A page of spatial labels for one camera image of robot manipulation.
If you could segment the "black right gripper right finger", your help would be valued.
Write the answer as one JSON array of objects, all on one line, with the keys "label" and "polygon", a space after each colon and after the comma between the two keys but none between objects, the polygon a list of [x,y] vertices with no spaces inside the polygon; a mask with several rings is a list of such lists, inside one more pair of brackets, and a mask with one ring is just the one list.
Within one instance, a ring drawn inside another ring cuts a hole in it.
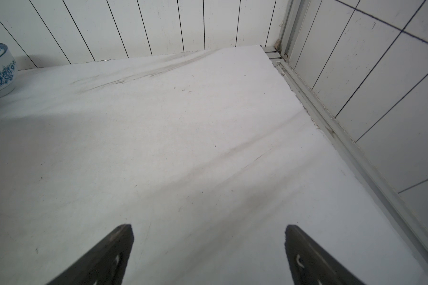
[{"label": "black right gripper right finger", "polygon": [[297,225],[285,229],[285,252],[295,285],[362,285]]}]

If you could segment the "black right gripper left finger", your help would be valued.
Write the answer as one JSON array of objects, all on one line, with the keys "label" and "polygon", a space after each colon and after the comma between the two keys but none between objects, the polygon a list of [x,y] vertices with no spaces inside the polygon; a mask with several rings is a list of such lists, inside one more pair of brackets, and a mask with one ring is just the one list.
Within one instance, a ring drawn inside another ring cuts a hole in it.
[{"label": "black right gripper left finger", "polygon": [[133,243],[132,226],[121,224],[49,284],[120,285]]}]

